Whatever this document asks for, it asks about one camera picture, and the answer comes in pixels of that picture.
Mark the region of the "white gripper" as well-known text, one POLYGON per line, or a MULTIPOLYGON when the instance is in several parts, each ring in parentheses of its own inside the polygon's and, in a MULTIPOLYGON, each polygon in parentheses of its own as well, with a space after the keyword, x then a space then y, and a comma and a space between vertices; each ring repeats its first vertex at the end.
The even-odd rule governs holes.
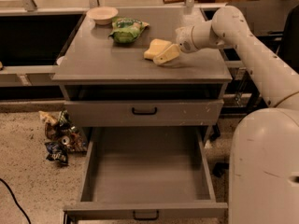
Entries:
POLYGON ((179 56, 180 51, 184 53, 196 52, 198 48, 193 43, 192 30, 192 26, 177 28, 177 44, 172 44, 164 49, 153 58, 153 62, 158 65, 170 62, 179 56))

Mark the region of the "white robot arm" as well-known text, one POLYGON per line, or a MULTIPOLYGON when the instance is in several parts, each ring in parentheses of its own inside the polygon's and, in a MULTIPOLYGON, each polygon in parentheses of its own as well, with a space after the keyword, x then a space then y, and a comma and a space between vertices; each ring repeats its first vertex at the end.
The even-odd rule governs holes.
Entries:
POLYGON ((219 8, 210 21, 177 28, 176 43, 185 53, 234 48, 267 104, 235 129, 228 224, 299 224, 298 17, 288 15, 277 53, 251 32, 233 6, 219 8))

